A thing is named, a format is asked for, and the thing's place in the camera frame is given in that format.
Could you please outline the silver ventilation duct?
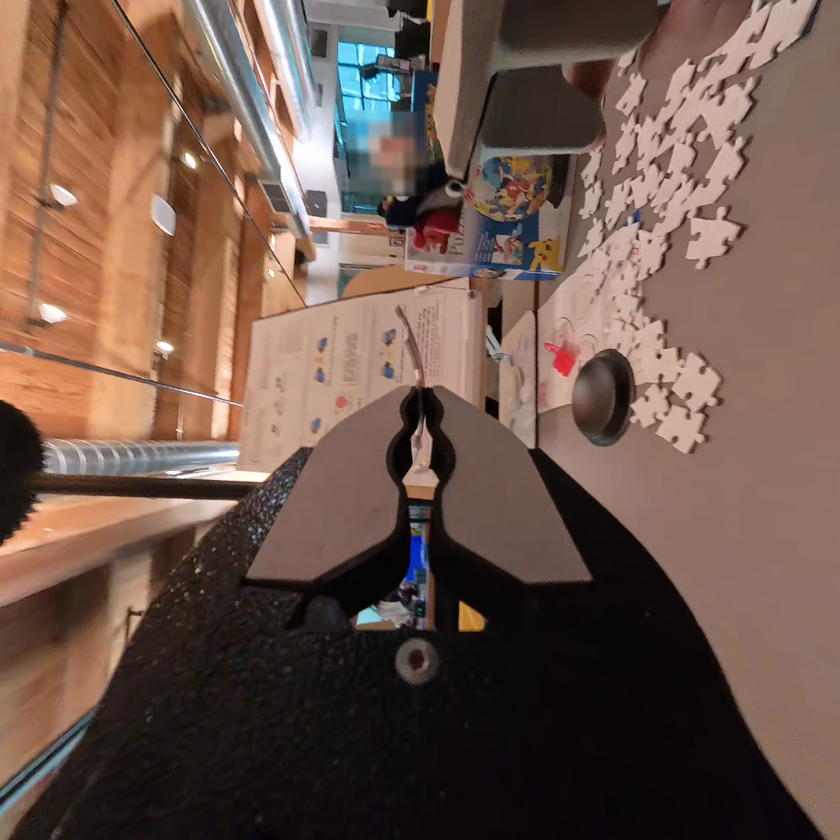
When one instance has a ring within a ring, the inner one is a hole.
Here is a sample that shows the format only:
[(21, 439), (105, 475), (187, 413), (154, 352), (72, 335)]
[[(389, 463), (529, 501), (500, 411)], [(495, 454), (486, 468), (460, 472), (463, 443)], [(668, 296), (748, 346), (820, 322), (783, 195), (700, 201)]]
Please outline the silver ventilation duct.
[(298, 175), (249, 58), (234, 12), (228, 2), (222, 1), (185, 1), (184, 7), (256, 155), (258, 182), (271, 208), (287, 215), (287, 226), (297, 239), (307, 239), (311, 232), (309, 214)]

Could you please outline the joined puzzle pieces strip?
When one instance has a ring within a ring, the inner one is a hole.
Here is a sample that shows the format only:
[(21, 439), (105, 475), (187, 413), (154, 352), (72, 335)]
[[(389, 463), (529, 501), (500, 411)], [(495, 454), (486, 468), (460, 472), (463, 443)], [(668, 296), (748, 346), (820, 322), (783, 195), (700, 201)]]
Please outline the joined puzzle pieces strip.
[(437, 487), (438, 478), (432, 470), (432, 443), (428, 436), (425, 422), (424, 394), (426, 389), (423, 358), (413, 329), (402, 306), (394, 306), (394, 314), (402, 325), (403, 341), (413, 365), (415, 376), (415, 403), (417, 408), (416, 428), (412, 432), (410, 445), (412, 464), (403, 479), (408, 488), (414, 488), (417, 493), (432, 494)]

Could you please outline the black fuzzy object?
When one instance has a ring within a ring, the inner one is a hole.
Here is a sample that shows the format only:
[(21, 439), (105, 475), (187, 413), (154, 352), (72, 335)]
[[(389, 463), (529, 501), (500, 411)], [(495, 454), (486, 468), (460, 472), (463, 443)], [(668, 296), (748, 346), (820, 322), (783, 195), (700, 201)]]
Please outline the black fuzzy object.
[(1, 543), (21, 529), (34, 509), (37, 492), (29, 480), (44, 464), (36, 425), (16, 406), (1, 401)]

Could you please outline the white paper with circle drawings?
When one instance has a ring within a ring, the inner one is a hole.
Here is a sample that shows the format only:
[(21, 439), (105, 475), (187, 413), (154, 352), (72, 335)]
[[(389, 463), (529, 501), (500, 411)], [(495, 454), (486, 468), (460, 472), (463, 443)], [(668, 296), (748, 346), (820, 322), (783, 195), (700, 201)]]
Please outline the white paper with circle drawings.
[[(643, 325), (639, 274), (634, 258), (610, 265), (588, 259), (541, 306), (537, 318), (539, 415), (571, 404), (581, 367), (599, 352), (615, 349), (633, 358), (636, 332)], [(568, 341), (578, 350), (568, 379), (553, 369), (552, 355), (543, 348), (547, 341)]]

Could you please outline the person's right hand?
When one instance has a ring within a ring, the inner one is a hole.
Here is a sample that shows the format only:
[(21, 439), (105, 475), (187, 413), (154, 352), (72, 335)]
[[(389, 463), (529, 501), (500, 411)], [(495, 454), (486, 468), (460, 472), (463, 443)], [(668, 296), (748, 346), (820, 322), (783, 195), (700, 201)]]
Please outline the person's right hand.
[(570, 86), (598, 107), (598, 136), (586, 152), (606, 139), (603, 101), (618, 57), (635, 49), (640, 67), (654, 77), (675, 69), (678, 58), (701, 58), (720, 46), (749, 11), (747, 1), (563, 2), (563, 23), (576, 58), (564, 70)]

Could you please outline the silver duct pipe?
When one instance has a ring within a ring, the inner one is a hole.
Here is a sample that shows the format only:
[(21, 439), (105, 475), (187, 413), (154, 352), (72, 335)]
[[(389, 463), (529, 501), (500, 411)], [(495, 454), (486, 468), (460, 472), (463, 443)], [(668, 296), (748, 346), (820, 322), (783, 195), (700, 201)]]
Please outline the silver duct pipe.
[(45, 472), (65, 476), (149, 476), (234, 465), (239, 445), (230, 442), (49, 439)]

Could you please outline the white rounded board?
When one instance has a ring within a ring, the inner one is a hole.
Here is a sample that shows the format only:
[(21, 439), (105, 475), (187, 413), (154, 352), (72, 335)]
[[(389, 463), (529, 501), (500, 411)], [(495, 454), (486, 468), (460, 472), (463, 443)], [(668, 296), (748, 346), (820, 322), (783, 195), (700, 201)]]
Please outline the white rounded board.
[(528, 448), (537, 447), (536, 320), (527, 311), (501, 340), (498, 418)]

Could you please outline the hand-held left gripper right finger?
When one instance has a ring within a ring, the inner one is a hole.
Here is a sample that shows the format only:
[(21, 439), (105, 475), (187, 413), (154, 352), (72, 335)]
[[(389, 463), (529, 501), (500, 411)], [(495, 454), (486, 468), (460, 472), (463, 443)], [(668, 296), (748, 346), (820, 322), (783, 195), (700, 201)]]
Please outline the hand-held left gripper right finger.
[(424, 390), (423, 406), (438, 478), (429, 554), (437, 583), (490, 628), (551, 617), (592, 572), (531, 450), (443, 386)]

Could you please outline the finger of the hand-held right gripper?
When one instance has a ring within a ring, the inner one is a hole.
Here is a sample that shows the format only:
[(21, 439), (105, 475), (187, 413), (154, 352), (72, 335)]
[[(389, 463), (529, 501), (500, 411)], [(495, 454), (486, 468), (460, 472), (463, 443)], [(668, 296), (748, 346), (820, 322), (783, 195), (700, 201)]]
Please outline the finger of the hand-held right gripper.
[(436, 63), (477, 58), (491, 70), (610, 60), (639, 47), (658, 21), (656, 1), (436, 3)]
[(580, 154), (605, 127), (599, 101), (574, 89), (562, 69), (503, 70), (488, 77), (440, 69), (434, 126), (449, 178), (499, 156)]

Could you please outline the pile of white puzzle pieces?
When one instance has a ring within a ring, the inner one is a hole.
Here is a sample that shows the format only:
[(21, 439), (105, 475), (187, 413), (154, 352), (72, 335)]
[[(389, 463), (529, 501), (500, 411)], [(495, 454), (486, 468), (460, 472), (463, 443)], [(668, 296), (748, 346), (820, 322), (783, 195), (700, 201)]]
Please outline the pile of white puzzle pieces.
[(704, 270), (725, 256), (742, 233), (722, 199), (741, 174), (749, 138), (739, 127), (755, 105), (762, 69), (813, 26), (819, 2), (751, 2), (738, 28), (710, 54), (687, 59), (668, 82), (656, 114), (638, 120), (645, 80), (633, 73), (616, 107), (625, 117), (614, 144), (612, 174), (635, 154), (635, 177), (613, 186), (601, 200), (594, 154), (583, 173), (585, 198), (595, 203), (579, 256), (582, 262), (639, 266), (642, 328), (628, 359), (635, 380), (630, 426), (652, 429), (676, 451), (691, 454), (707, 441), (708, 413), (721, 400), (722, 378), (701, 354), (669, 346), (666, 322), (644, 311), (644, 283), (665, 265), (671, 239), (688, 225), (686, 259)]

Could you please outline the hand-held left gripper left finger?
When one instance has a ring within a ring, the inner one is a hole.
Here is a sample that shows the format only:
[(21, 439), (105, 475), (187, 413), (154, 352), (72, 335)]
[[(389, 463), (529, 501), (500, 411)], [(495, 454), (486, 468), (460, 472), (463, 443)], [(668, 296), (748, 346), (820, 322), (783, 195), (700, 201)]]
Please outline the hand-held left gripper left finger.
[(399, 386), (339, 421), (312, 450), (245, 585), (328, 598), (352, 617), (406, 576), (411, 526), (403, 479), (423, 392)]

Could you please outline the blue puzzle box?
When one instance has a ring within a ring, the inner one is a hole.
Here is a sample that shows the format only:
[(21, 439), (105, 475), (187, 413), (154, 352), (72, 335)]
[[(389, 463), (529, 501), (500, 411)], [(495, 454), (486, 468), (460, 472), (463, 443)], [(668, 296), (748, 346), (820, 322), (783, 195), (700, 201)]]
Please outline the blue puzzle box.
[(458, 233), (445, 255), (417, 251), (412, 243), (418, 205), (449, 178), (434, 126), (438, 73), (415, 75), (412, 113), (425, 119), (429, 162), (419, 177), (418, 194), (395, 198), (389, 226), (406, 237), (410, 270), (463, 277), (550, 280), (564, 269), (571, 215), (571, 154), (499, 156), (470, 167)]

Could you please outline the red plush toy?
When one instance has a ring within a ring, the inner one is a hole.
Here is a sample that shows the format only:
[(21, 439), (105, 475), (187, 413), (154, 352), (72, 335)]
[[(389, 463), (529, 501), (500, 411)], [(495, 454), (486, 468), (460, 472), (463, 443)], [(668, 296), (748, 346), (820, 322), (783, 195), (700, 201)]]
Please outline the red plush toy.
[(417, 251), (445, 255), (450, 236), (459, 232), (464, 203), (464, 183), (448, 179), (421, 200), (416, 210), (412, 243)]

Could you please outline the black round stand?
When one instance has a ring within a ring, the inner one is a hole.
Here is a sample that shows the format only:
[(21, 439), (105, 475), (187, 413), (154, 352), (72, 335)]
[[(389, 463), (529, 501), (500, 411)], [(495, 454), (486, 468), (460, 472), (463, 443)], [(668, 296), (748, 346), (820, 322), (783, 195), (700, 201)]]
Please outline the black round stand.
[(574, 382), (571, 411), (578, 431), (596, 447), (614, 445), (631, 422), (636, 387), (625, 355), (606, 349), (588, 360)]

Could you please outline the printed instruction sheet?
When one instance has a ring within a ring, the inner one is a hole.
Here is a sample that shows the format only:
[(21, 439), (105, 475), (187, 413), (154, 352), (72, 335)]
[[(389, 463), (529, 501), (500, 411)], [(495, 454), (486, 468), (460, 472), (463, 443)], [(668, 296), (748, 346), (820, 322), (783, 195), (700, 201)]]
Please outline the printed instruction sheet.
[(268, 474), (346, 417), (415, 385), (397, 307), (426, 384), (483, 408), (487, 307), (466, 278), (288, 311), (251, 328), (239, 469)]

